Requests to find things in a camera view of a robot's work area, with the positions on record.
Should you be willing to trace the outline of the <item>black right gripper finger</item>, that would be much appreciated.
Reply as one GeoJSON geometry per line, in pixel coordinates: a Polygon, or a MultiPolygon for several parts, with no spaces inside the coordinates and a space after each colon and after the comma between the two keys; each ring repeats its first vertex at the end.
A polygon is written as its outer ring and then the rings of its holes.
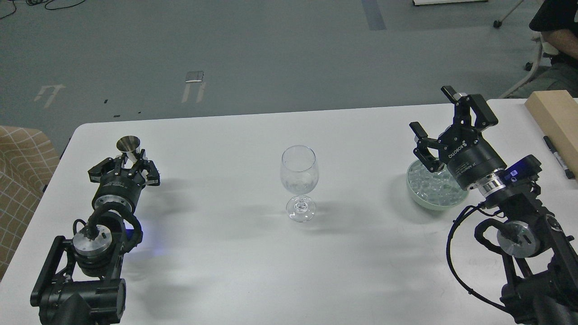
{"type": "Polygon", "coordinates": [[[420,160],[429,172],[440,172],[444,169],[445,162],[436,158],[430,149],[439,152],[446,151],[448,146],[443,144],[439,139],[430,138],[419,122],[411,122],[410,128],[416,137],[416,148],[413,150],[414,155],[420,160]]]}
{"type": "Polygon", "coordinates": [[[480,94],[462,94],[451,86],[441,91],[454,105],[452,124],[442,138],[483,138],[482,132],[497,125],[499,120],[480,94]]]}

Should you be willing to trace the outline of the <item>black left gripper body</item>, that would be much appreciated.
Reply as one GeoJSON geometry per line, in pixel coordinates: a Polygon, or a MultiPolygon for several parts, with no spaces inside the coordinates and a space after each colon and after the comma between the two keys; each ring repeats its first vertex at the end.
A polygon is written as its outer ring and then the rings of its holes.
{"type": "Polygon", "coordinates": [[[109,172],[102,176],[92,176],[92,182],[99,187],[93,197],[93,209],[108,202],[122,204],[128,211],[134,213],[143,189],[143,176],[136,173],[133,178],[129,172],[122,170],[118,175],[109,172]]]}

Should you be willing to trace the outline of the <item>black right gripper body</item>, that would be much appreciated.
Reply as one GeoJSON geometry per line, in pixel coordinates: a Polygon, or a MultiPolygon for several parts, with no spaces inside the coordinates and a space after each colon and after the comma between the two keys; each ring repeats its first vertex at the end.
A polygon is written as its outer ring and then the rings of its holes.
{"type": "Polygon", "coordinates": [[[443,145],[439,159],[463,190],[494,171],[506,168],[506,163],[474,127],[451,125],[440,134],[439,140],[443,145]]]}

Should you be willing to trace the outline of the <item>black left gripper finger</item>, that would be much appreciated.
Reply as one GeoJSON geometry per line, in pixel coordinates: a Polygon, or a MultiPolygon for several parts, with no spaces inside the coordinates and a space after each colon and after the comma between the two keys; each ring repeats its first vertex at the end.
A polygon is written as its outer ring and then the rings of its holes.
{"type": "Polygon", "coordinates": [[[125,156],[104,158],[88,170],[89,181],[101,183],[105,176],[121,176],[125,165],[125,156]]]}
{"type": "Polygon", "coordinates": [[[131,167],[131,178],[135,179],[137,175],[143,178],[142,185],[159,186],[160,174],[152,160],[149,160],[145,154],[146,150],[140,149],[131,152],[131,160],[133,165],[131,167]]]}

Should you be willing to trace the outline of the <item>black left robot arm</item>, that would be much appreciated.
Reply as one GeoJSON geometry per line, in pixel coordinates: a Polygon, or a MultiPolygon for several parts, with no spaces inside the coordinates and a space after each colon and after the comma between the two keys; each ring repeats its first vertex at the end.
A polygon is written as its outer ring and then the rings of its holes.
{"type": "Polygon", "coordinates": [[[142,190],[160,184],[159,172],[139,145],[118,146],[88,172],[99,185],[93,212],[74,221],[71,239],[55,237],[33,287],[30,304],[42,325],[113,325],[126,308],[124,255],[142,242],[135,215],[142,190]]]}

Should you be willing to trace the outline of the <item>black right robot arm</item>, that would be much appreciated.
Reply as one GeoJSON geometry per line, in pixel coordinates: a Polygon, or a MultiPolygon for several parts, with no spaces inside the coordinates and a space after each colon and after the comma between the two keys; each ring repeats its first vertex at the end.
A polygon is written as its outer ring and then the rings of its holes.
{"type": "Polygon", "coordinates": [[[577,323],[577,253],[555,214],[538,198],[541,162],[528,155],[507,166],[482,133],[498,118],[479,94],[461,94],[451,86],[441,91],[454,105],[452,124],[438,138],[430,138],[417,121],[414,155],[429,172],[446,170],[462,190],[477,189],[484,201],[464,208],[454,220],[446,243],[446,261],[468,294],[508,313],[517,324],[575,325],[577,323]],[[451,244],[458,227],[473,212],[495,214],[479,222],[475,240],[503,261],[506,284],[497,304],[469,287],[457,274],[451,244]]]}

